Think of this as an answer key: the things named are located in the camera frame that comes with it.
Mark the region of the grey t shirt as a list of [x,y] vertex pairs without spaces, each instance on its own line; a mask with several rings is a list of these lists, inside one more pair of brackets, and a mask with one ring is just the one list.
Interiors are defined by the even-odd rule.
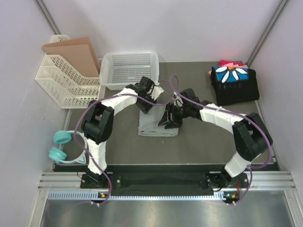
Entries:
[[164,106],[154,106],[147,114],[140,111],[138,135],[145,137],[178,136],[178,129],[165,129],[164,126],[158,126],[164,112]]

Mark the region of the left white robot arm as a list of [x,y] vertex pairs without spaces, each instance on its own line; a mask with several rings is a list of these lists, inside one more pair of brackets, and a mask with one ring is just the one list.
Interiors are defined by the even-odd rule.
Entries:
[[89,151],[89,164],[83,177],[87,185],[96,188],[108,186],[106,142],[113,131],[114,116],[131,105],[136,105],[146,114],[157,104],[163,92],[159,82],[142,77],[140,82],[127,85],[111,97],[90,102],[81,123]]

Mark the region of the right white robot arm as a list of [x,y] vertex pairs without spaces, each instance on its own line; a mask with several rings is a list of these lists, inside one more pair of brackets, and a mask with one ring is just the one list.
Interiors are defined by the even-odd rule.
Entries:
[[215,192],[234,186],[246,167],[273,144],[259,114],[228,113],[208,100],[200,101],[191,88],[172,95],[172,101],[166,105],[158,125],[165,129],[178,129],[188,117],[214,124],[233,135],[235,154],[224,166],[218,179],[208,180],[209,188]]

